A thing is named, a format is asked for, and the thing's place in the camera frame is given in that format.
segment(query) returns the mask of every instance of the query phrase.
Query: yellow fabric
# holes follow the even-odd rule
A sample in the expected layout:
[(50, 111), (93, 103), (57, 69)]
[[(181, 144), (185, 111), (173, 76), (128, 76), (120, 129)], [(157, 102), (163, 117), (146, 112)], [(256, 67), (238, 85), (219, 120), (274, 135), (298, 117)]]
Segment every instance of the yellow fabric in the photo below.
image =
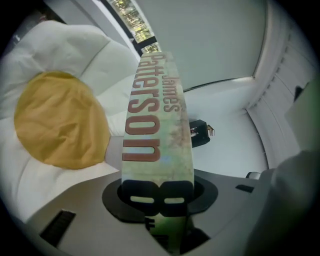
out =
[(14, 126), (31, 156), (66, 169), (101, 163), (110, 139), (104, 110), (91, 89), (60, 71), (29, 81), (18, 100)]

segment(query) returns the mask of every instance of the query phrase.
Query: white fabric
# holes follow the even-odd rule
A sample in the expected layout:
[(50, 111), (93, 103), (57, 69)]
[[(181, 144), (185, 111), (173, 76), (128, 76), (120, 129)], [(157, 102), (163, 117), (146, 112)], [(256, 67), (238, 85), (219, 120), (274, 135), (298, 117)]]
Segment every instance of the white fabric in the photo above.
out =
[(124, 137), (110, 137), (109, 146), (106, 149), (105, 161), (112, 167), (121, 170), (122, 168), (122, 150)]
[(97, 96), (111, 135), (123, 136), (137, 66), (129, 49), (98, 28), (55, 21), (34, 27), (1, 60), (0, 189), (13, 215), (26, 222), (69, 187), (117, 171), (105, 162), (81, 170), (66, 170), (30, 156), (14, 127), (16, 104), (28, 81), (44, 71), (59, 70), (74, 75)]

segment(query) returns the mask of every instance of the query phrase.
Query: black slot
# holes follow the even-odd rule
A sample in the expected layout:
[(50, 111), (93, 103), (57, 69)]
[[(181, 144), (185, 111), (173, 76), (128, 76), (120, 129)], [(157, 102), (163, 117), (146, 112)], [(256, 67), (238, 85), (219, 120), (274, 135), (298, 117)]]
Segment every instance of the black slot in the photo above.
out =
[[(193, 198), (185, 198), (187, 202), (185, 205), (186, 209), (182, 212), (185, 212), (184, 214), (187, 216), (204, 212), (216, 201), (217, 197), (218, 189), (214, 184), (203, 178), (194, 176)], [(121, 179), (111, 182), (104, 189), (102, 202), (105, 208), (122, 222), (145, 223), (144, 209), (137, 207), (141, 206), (141, 203), (130, 202), (128, 197), (126, 198), (126, 196), (123, 195)]]
[(180, 246), (180, 253), (185, 254), (204, 242), (208, 241), (210, 237), (199, 228), (192, 228), (188, 230), (186, 236), (182, 239)]
[(42, 231), (40, 237), (50, 245), (57, 247), (75, 216), (73, 212), (61, 210)]
[(254, 191), (254, 187), (253, 186), (247, 186), (247, 185), (238, 185), (235, 187), (237, 190), (242, 190), (248, 193), (252, 193), (252, 191)]

